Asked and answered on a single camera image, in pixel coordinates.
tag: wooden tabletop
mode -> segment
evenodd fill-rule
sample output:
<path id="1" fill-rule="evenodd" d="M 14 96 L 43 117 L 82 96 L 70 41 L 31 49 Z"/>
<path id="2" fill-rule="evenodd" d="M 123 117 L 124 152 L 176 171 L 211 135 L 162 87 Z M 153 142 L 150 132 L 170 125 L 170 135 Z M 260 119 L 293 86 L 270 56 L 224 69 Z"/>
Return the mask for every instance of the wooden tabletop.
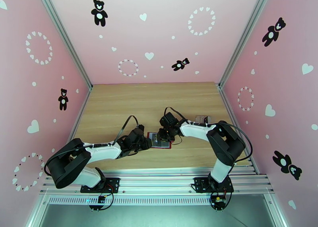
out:
<path id="1" fill-rule="evenodd" d="M 210 115 L 215 122 L 231 122 L 214 83 L 146 83 L 94 85 L 75 137 L 84 142 L 101 143 L 115 139 L 126 119 L 133 114 L 147 132 L 158 132 L 165 107 L 170 106 L 185 118 Z M 131 118 L 123 135 L 136 126 Z M 89 167 L 106 169 L 140 169 L 170 167 L 212 167 L 216 156 L 209 142 L 183 137 L 171 149 L 148 149 L 135 156 L 94 162 Z M 248 161 L 239 162 L 246 165 Z"/>

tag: gray floor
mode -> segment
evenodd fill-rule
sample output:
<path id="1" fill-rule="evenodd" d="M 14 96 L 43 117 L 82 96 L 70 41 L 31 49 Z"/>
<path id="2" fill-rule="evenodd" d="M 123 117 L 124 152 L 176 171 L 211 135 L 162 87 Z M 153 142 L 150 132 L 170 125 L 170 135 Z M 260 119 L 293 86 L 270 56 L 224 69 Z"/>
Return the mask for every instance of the gray floor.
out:
<path id="1" fill-rule="evenodd" d="M 271 227 L 262 195 L 233 195 L 223 212 L 210 206 L 112 206 L 91 212 L 89 206 L 50 205 L 42 227 Z"/>

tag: black teddy bear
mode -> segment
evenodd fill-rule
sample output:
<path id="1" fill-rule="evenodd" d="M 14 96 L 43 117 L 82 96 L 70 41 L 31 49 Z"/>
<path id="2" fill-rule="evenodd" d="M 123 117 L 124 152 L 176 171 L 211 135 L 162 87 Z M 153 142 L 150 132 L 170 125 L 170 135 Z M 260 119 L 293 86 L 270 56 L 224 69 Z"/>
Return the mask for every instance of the black teddy bear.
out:
<path id="1" fill-rule="evenodd" d="M 103 10 L 104 2 L 100 0 L 94 0 L 95 9 L 91 11 L 92 15 L 95 15 L 95 24 L 101 26 L 106 25 L 105 18 L 108 18 L 107 13 Z"/>
<path id="2" fill-rule="evenodd" d="M 60 110 L 62 109 L 66 110 L 66 103 L 68 102 L 66 93 L 67 93 L 66 89 L 61 89 L 61 96 L 58 98 L 58 101 L 60 102 Z"/>
<path id="3" fill-rule="evenodd" d="M 274 153 L 277 157 L 273 156 L 273 160 L 281 167 L 281 171 L 283 173 L 291 173 L 296 180 L 299 180 L 302 170 L 291 164 L 291 158 L 288 155 L 283 156 L 279 151 L 274 151 Z"/>
<path id="4" fill-rule="evenodd" d="M 184 66 L 189 64 L 189 60 L 185 58 L 183 61 L 177 60 L 175 64 L 173 64 L 171 67 L 174 71 L 178 71 L 179 69 L 184 69 Z"/>
<path id="5" fill-rule="evenodd" d="M 278 19 L 275 26 L 271 25 L 268 28 L 268 32 L 262 39 L 262 42 L 266 41 L 264 46 L 267 47 L 269 44 L 271 44 L 273 40 L 276 41 L 279 35 L 279 31 L 282 30 L 285 26 L 286 26 L 286 23 L 284 22 L 282 17 Z"/>

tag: white heart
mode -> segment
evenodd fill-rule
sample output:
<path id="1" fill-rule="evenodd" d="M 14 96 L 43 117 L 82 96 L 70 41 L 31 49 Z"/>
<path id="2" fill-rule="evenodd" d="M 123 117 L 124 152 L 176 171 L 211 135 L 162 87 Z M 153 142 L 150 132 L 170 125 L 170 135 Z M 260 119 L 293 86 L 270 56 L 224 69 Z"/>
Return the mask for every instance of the white heart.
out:
<path id="1" fill-rule="evenodd" d="M 314 70 L 314 67 L 312 65 L 308 65 L 307 63 L 304 63 L 302 65 L 303 75 L 310 73 L 312 70 Z"/>
<path id="2" fill-rule="evenodd" d="M 276 115 L 276 111 L 273 110 L 273 108 L 272 108 L 271 105 L 267 105 L 267 106 L 266 106 L 266 109 L 265 109 L 265 115 L 266 115 L 266 116 L 273 117 L 273 116 Z"/>
<path id="3" fill-rule="evenodd" d="M 147 14 L 146 14 L 146 13 L 143 13 L 143 14 L 139 15 L 139 18 L 142 19 L 143 21 L 146 21 L 146 19 L 147 19 Z"/>
<path id="4" fill-rule="evenodd" d="M 148 60 L 151 60 L 153 58 L 155 54 L 153 52 L 146 52 L 145 53 L 145 57 L 148 59 Z"/>
<path id="5" fill-rule="evenodd" d="M 0 8 L 4 10 L 8 9 L 6 3 L 3 0 L 0 0 Z"/>
<path id="6" fill-rule="evenodd" d="M 38 132 L 40 129 L 39 129 L 39 123 L 37 120 L 33 120 L 31 122 L 31 125 L 27 128 L 27 132 L 28 133 L 36 133 Z"/>
<path id="7" fill-rule="evenodd" d="M 288 205 L 291 206 L 293 209 L 297 209 L 296 205 L 295 205 L 295 202 L 293 200 L 289 200 L 288 201 Z"/>

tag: pink wall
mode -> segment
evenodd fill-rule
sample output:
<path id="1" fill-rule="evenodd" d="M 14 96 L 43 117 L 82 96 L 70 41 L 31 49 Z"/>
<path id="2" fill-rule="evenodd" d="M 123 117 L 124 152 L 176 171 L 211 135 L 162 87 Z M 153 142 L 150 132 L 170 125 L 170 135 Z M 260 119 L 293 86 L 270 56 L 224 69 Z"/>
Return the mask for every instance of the pink wall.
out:
<path id="1" fill-rule="evenodd" d="M 317 13 L 318 0 L 268 0 L 225 86 L 291 226 L 316 226 L 318 219 Z M 280 17 L 286 26 L 265 47 L 262 38 Z M 284 167 L 287 173 L 273 161 L 274 151 L 289 155 L 294 166 Z M 302 170 L 299 180 L 295 166 Z"/>
<path id="2" fill-rule="evenodd" d="M 88 87 L 41 0 L 0 0 L 0 21 L 0 226 L 17 227 L 25 226 L 43 163 L 66 143 Z"/>
<path id="3" fill-rule="evenodd" d="M 52 1 L 90 80 L 102 84 L 218 82 L 257 0 L 100 0 L 104 27 L 93 0 Z M 184 69 L 171 68 L 185 58 Z"/>

